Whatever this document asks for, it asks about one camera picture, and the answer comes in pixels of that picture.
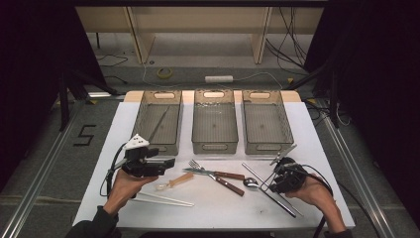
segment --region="human hand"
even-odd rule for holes
[[[296,197],[304,202],[315,205],[322,210],[324,206],[335,203],[330,191],[318,180],[306,177],[302,187],[298,190],[285,193],[286,197]]]
[[[158,177],[137,178],[128,175],[123,170],[118,170],[104,210],[111,216],[115,216],[127,201],[142,189],[143,185],[156,179]]]
[[[306,177],[305,183],[299,190],[287,192],[285,195],[299,198],[320,209],[331,233],[339,233],[347,229],[340,209],[330,191],[315,178]]]

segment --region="fork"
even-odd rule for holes
[[[202,167],[202,166],[200,166],[200,164],[198,164],[197,162],[195,162],[194,160],[191,160],[190,162],[189,162],[189,165],[192,167],[192,168],[195,168],[195,169],[197,169],[197,170],[205,170],[204,169],[204,167]],[[243,190],[241,190],[240,188],[238,188],[238,187],[236,187],[236,186],[234,186],[234,185],[232,185],[232,184],[230,184],[230,183],[228,183],[227,181],[225,181],[225,180],[223,180],[223,179],[221,179],[220,177],[217,177],[217,176],[213,176],[213,175],[208,175],[211,179],[213,179],[214,181],[216,181],[216,182],[218,182],[219,184],[221,184],[221,185],[223,185],[223,186],[225,186],[225,187],[227,187],[228,189],[230,189],[230,190],[232,190],[232,191],[234,191],[237,195],[239,195],[239,196],[243,196],[244,195],[244,191]]]

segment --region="wooden handle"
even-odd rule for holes
[[[182,183],[184,181],[187,181],[189,179],[192,179],[192,177],[194,177],[194,173],[188,172],[188,173],[186,173],[185,175],[183,175],[183,176],[181,176],[179,178],[176,178],[174,180],[170,180],[169,181],[169,187],[173,187],[173,186],[175,186],[175,185],[177,185],[179,183]]]
[[[232,185],[232,184],[230,184],[230,183],[228,183],[228,182],[226,182],[225,180],[223,180],[223,179],[221,179],[221,178],[219,178],[219,177],[216,177],[216,181],[218,182],[218,183],[220,183],[221,185],[223,185],[223,186],[225,186],[225,187],[227,187],[228,189],[230,189],[230,190],[232,190],[232,191],[234,191],[237,195],[239,195],[239,196],[243,196],[244,195],[244,191],[242,191],[240,188],[237,188],[236,186],[234,186],[234,185]]]
[[[224,177],[224,178],[231,178],[231,179],[239,179],[239,180],[245,179],[244,175],[231,174],[231,173],[225,173],[225,172],[215,172],[214,175]]]

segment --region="gray floor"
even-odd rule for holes
[[[263,74],[250,79],[228,85],[235,88],[278,87],[270,75],[283,85],[287,84],[288,78],[297,80],[301,77],[301,75],[280,70],[276,58],[269,51],[264,52],[262,64],[255,64],[247,35],[157,35],[146,65],[137,63],[129,35],[100,34],[100,50],[96,49],[95,35],[88,34],[88,36],[99,59],[107,55],[127,58],[127,61],[116,66],[106,65],[113,65],[124,59],[107,57],[99,60],[99,63],[104,65],[102,66],[104,75],[109,76],[107,77],[108,84],[119,91],[157,88],[157,85],[166,88],[168,86],[170,88],[208,86],[201,84],[205,75],[228,74],[234,78],[244,78],[263,72]],[[269,39],[275,45],[279,45],[282,36],[272,35],[269,36]],[[299,37],[299,42],[305,50],[307,50],[310,41],[311,36]],[[284,51],[290,56],[294,55],[290,43],[287,43]],[[282,62],[281,66],[297,70],[291,63]],[[158,79],[156,71],[161,67],[172,67],[173,77],[167,81]],[[112,76],[118,76],[129,83],[124,84]],[[309,83],[299,88],[300,96],[302,98],[311,96],[312,86],[313,83]],[[88,89],[89,91],[97,90],[93,87],[88,87]],[[62,151],[43,185],[39,199],[34,204],[19,233],[19,237],[63,237],[71,227],[72,219],[89,183],[118,103],[119,100],[102,99],[86,103],[82,107]],[[317,117],[317,112],[313,110],[309,112],[314,118]],[[43,161],[48,156],[51,145],[58,136],[59,116],[59,106],[55,105],[45,123],[43,133],[37,138],[28,157],[22,161],[3,189],[0,196],[0,227],[2,229],[17,208],[20,197],[25,195]],[[314,125],[336,179],[357,198],[361,198],[325,122],[326,119],[321,116],[314,120]],[[95,127],[85,130],[86,134],[94,135],[94,137],[90,146],[75,147],[76,143],[86,142],[86,138],[78,137],[83,125],[95,125]],[[395,237],[420,237],[419,229],[407,214],[380,169],[374,165],[357,127],[353,123],[349,126],[342,125],[340,132],[345,137],[358,165],[362,168],[369,189],[385,213]],[[362,210],[344,190],[342,193],[357,223],[353,230],[355,237],[374,237],[373,229]],[[138,237],[137,232],[124,231],[123,233],[124,237]],[[275,237],[312,237],[313,230],[275,231],[274,234]]]

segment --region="kitchen knife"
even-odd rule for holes
[[[224,177],[224,178],[239,179],[239,180],[245,179],[244,175],[238,175],[238,174],[232,174],[232,173],[197,170],[194,168],[186,168],[184,170],[188,172],[193,172],[196,174],[207,175],[207,176],[210,175],[210,176],[215,176],[215,177]]]

